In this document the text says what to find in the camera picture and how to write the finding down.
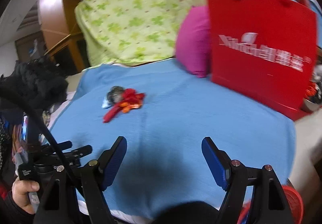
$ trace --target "label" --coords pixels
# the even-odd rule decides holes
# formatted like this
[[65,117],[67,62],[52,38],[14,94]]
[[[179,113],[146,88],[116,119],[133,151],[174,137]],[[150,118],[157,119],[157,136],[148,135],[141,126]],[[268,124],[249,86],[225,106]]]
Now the label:
[[22,173],[24,176],[27,176],[31,173],[31,170],[23,170]]
[[235,49],[267,61],[288,66],[300,72],[303,72],[303,61],[307,63],[311,62],[311,59],[307,56],[303,58],[296,54],[291,54],[285,50],[270,48],[267,45],[261,45],[259,48],[257,48],[257,44],[255,44],[256,37],[257,33],[246,32],[242,35],[241,42],[238,42],[238,39],[225,35],[219,35],[219,45],[224,45],[231,49]]
[[40,202],[39,202],[38,195],[31,195],[31,202],[39,204]]

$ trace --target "red cloth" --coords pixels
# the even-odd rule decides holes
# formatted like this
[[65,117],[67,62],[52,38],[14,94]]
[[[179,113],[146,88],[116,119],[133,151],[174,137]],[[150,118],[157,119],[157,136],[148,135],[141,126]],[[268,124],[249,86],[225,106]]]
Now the red cloth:
[[0,196],[1,198],[5,198],[8,194],[7,189],[5,188],[5,186],[0,182]]
[[122,94],[122,100],[115,104],[112,109],[103,117],[103,123],[110,122],[121,110],[126,113],[131,109],[137,109],[142,106],[144,93],[136,93],[135,89],[125,89]]

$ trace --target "white wall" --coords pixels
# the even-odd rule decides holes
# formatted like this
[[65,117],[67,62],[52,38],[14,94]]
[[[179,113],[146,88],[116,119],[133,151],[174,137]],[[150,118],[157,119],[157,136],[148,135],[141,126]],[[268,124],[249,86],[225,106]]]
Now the white wall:
[[35,32],[39,32],[41,29],[40,24],[31,24],[24,28],[19,29],[15,32],[14,36],[12,37],[11,41],[16,41],[18,39],[21,39],[22,37],[25,37],[27,35],[33,34]]
[[12,74],[16,60],[18,59],[14,41],[0,46],[0,76]]
[[28,35],[28,32],[33,33],[34,27],[28,31],[18,31],[22,20],[29,12],[31,7],[35,5],[38,0],[11,0],[7,8],[0,18],[0,45],[4,45],[16,39],[19,39],[19,34],[23,36]]

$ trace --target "blue blanket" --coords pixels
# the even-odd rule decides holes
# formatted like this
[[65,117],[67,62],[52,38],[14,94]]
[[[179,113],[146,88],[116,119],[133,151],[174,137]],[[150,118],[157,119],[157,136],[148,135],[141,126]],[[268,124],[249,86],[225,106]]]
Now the blue blanket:
[[[146,93],[144,105],[102,123],[107,112],[102,101],[114,85]],[[104,196],[110,209],[147,218],[185,201],[220,206],[225,193],[201,153],[205,136],[246,166],[271,164],[281,183],[290,174],[295,144],[290,119],[209,78],[188,74],[175,59],[87,70],[52,134],[58,142],[71,140],[74,149],[92,145],[82,164],[125,136],[128,151]]]

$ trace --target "black coat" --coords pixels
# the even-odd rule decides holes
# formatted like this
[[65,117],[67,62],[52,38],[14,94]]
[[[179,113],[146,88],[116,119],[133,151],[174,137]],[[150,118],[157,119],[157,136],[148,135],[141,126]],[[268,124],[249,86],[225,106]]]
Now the black coat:
[[0,197],[0,220],[3,224],[32,224],[34,215],[21,209],[12,199],[12,193],[3,200]]
[[[29,63],[16,61],[13,73],[0,79],[0,83],[18,93],[34,109],[47,110],[55,103],[64,102],[67,96],[68,82],[56,66],[45,58]],[[15,107],[0,99],[0,110]]]

